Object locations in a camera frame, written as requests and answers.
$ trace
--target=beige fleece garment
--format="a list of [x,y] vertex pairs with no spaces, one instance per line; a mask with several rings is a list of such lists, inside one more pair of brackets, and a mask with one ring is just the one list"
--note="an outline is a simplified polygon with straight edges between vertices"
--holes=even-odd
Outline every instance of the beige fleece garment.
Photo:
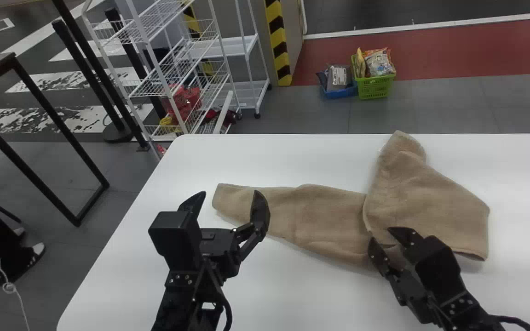
[[369,194],[306,184],[244,187],[218,184],[212,206],[237,224],[249,220],[253,191],[269,203],[269,235],[330,258],[361,265],[373,234],[396,242],[390,226],[436,235],[458,253],[488,257],[488,206],[429,167],[421,145],[397,131],[377,160]]

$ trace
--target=black pole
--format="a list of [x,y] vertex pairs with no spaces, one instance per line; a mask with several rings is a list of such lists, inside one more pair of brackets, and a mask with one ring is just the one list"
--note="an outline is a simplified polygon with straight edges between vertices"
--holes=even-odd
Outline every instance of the black pole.
[[[105,17],[107,17],[108,21],[112,23],[112,27],[114,28],[115,32],[120,31],[121,28],[124,27],[124,24],[120,20],[120,13],[118,12],[118,9],[110,8],[105,11]],[[136,74],[138,77],[143,80],[147,77],[147,71],[144,69],[143,62],[138,57],[138,54],[136,50],[134,49],[134,46],[130,44],[129,42],[125,41],[124,39],[128,39],[126,36],[120,38],[120,42],[122,43],[122,47],[124,47],[124,51],[126,51],[126,55],[128,55],[128,58],[130,59],[130,62],[132,63],[132,66],[134,67],[134,71],[136,71]],[[156,111],[156,115],[158,115],[158,118],[162,119],[167,115],[165,112],[165,109],[162,107],[162,103],[159,97],[150,97],[151,103],[153,104],[153,107]]]
[[67,50],[71,54],[73,60],[75,60],[75,63],[83,73],[83,76],[89,82],[91,90],[93,90],[93,92],[99,99],[99,102],[101,102],[101,105],[104,107],[105,112],[108,113],[108,116],[113,123],[113,127],[107,126],[104,130],[104,140],[108,143],[121,143],[125,141],[130,141],[133,136],[132,131],[130,130],[130,128],[126,128],[126,126],[124,126],[124,122],[122,122],[122,119],[120,119],[118,113],[116,113],[114,105],[112,105],[112,102],[105,95],[105,92],[103,88],[101,88],[99,81],[97,80],[97,78],[93,74],[93,71],[91,71],[89,65],[85,61],[85,58],[75,45],[75,41],[69,33],[69,29],[67,28],[67,25],[65,25],[65,22],[63,22],[61,19],[57,19],[52,23],[52,27],[67,47]]
[[122,115],[124,122],[128,127],[130,127],[132,133],[134,133],[134,136],[138,141],[140,147],[142,149],[148,150],[150,146],[142,135],[141,127],[138,126],[138,124],[136,124],[136,122],[134,122],[134,120],[130,116],[128,109],[126,109],[126,106],[124,105],[124,101],[122,101],[122,98],[116,91],[114,84],[109,79],[108,75],[105,73],[105,70],[101,66],[101,63],[99,63],[99,61],[97,60],[97,56],[95,56],[95,53],[93,52],[93,50],[91,50],[87,39],[79,28],[79,25],[77,25],[77,22],[73,18],[71,11],[67,7],[67,4],[65,4],[64,0],[52,0],[52,3],[57,8],[57,11],[61,14],[63,21],[65,21],[67,27],[69,28],[69,31],[71,31],[71,34],[73,35],[76,42],[79,44],[79,47],[85,54],[87,61],[89,61],[91,67],[93,67],[93,70],[95,71],[95,73],[97,73],[97,77],[101,81],[101,84],[103,84],[105,90],[109,94],[109,97],[112,101],[114,101],[114,104]]

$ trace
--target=cable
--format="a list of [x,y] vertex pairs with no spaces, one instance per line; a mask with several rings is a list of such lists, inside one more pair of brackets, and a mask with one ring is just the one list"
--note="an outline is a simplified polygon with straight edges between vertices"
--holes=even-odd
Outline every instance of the cable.
[[6,292],[7,294],[9,294],[9,295],[11,295],[13,293],[15,293],[17,295],[17,298],[19,299],[19,305],[22,308],[23,321],[26,323],[26,329],[28,329],[28,331],[30,331],[30,325],[28,324],[28,318],[26,316],[26,311],[23,308],[22,296],[19,295],[19,292],[17,291],[15,285],[13,283],[9,282],[9,279],[8,279],[6,273],[1,268],[1,257],[0,257],[0,273],[3,275],[4,280],[6,280],[6,282],[1,286],[2,290],[4,292]]
[[226,324],[224,331],[230,331],[230,327],[232,327],[232,308],[230,308],[230,304],[228,300],[226,299],[225,295],[220,294],[220,301],[222,305],[225,307],[226,311]]
[[523,321],[520,318],[513,318],[511,316],[497,316],[497,315],[490,315],[493,318],[495,318],[499,323],[508,323],[508,324],[516,324],[525,329],[526,331],[530,331],[530,324]]

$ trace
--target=yellow black striped pillar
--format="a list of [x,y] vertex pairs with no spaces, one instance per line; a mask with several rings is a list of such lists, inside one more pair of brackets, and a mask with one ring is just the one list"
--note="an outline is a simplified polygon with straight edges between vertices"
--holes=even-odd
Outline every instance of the yellow black striped pillar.
[[269,39],[273,51],[273,62],[277,72],[279,86],[289,86],[292,83],[290,69],[290,55],[288,54],[288,38],[283,25],[282,3],[280,0],[265,0],[265,14],[269,28]]
[[[187,25],[187,28],[190,31],[190,36],[192,38],[200,38],[203,31],[200,28],[200,24],[197,21],[196,13],[193,11],[192,6],[183,10],[183,20],[185,20],[185,25]],[[202,59],[202,72],[204,72],[206,76],[214,75],[214,67],[210,60]]]

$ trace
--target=table leg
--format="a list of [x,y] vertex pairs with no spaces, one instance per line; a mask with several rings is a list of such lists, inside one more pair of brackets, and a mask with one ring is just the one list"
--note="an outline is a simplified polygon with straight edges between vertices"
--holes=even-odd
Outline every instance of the table leg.
[[87,152],[83,149],[79,141],[75,138],[75,136],[72,134],[71,130],[67,127],[67,124],[63,122],[63,119],[58,115],[58,113],[54,110],[50,102],[48,102],[48,99],[42,94],[42,91],[40,91],[40,88],[36,85],[36,83],[32,80],[30,75],[23,69],[23,66],[19,63],[17,59],[15,59],[16,63],[13,69],[17,73],[17,75],[20,77],[20,79],[23,81],[24,84],[26,84],[28,90],[32,92],[32,95],[36,98],[38,103],[42,105],[46,113],[48,113],[48,116],[51,117],[54,124],[58,127],[59,130],[61,130],[61,133],[65,136],[65,138],[69,141],[69,143],[72,145],[73,148],[75,148],[75,151],[79,154],[83,162],[87,165],[89,170],[93,172],[95,175],[95,178],[99,180],[102,186],[109,187],[109,182],[107,179],[105,179],[104,175],[99,171],[99,168],[97,168],[97,165],[93,162],[91,157],[87,154]]
[[10,161],[38,188],[44,196],[73,224],[79,226],[80,221],[71,212],[70,209],[59,199],[52,190],[36,175],[36,172],[25,163],[21,157],[11,148],[11,146],[0,136],[0,150],[8,157]]

